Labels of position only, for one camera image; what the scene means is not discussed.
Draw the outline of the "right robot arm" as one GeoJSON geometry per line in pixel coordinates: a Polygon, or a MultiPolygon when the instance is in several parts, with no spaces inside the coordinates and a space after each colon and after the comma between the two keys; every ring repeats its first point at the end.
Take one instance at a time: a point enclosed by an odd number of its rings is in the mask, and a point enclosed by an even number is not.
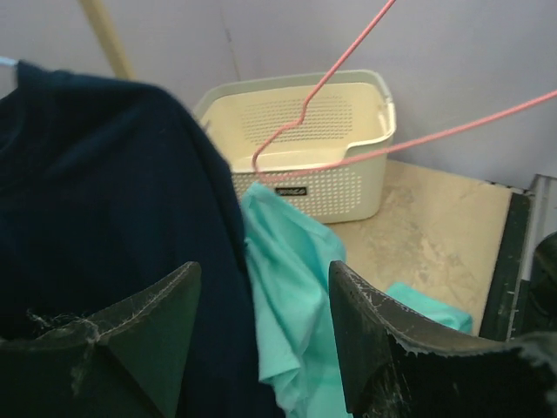
{"type": "Polygon", "coordinates": [[[556,331],[556,233],[535,248],[525,322],[528,332],[556,331]]]}

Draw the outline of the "pink wire hanger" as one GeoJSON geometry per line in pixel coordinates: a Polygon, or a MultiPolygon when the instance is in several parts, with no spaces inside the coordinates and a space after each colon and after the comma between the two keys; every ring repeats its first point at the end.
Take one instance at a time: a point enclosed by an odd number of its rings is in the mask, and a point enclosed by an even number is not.
{"type": "Polygon", "coordinates": [[[393,98],[382,77],[373,71],[341,71],[380,19],[392,8],[388,1],[301,104],[294,121],[280,127],[252,154],[252,172],[283,181],[344,165],[358,164],[404,151],[541,105],[556,97],[551,91],[493,115],[398,145],[388,141],[396,130],[393,98]]]}

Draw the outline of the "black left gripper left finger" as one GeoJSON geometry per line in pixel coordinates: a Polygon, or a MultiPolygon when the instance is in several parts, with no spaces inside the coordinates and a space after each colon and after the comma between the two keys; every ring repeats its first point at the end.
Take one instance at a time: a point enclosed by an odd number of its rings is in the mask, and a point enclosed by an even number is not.
{"type": "Polygon", "coordinates": [[[201,289],[188,262],[35,340],[1,343],[3,417],[173,417],[201,289]]]}

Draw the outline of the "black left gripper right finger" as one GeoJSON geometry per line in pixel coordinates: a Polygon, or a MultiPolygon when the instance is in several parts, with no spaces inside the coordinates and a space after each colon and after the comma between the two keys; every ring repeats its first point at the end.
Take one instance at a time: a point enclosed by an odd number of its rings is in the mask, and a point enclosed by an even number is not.
{"type": "Polygon", "coordinates": [[[329,294],[346,409],[355,417],[554,417],[556,335],[495,341],[445,327],[341,261],[329,294]]]}

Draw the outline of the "navy blue t shirt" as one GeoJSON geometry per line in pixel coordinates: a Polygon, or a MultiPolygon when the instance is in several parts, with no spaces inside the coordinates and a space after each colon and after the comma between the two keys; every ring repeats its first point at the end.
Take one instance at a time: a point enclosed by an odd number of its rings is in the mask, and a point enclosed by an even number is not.
{"type": "Polygon", "coordinates": [[[228,164],[150,84],[21,61],[1,101],[1,335],[93,314],[201,267],[182,417],[280,417],[258,379],[245,231],[228,164]]]}

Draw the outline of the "teal t shirt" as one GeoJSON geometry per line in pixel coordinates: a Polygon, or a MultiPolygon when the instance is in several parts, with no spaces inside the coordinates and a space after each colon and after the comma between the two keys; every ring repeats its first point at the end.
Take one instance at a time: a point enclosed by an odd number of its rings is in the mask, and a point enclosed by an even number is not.
{"type": "Polygon", "coordinates": [[[346,417],[328,286],[331,262],[346,259],[344,244],[260,183],[240,207],[260,381],[288,417],[346,417]]]}

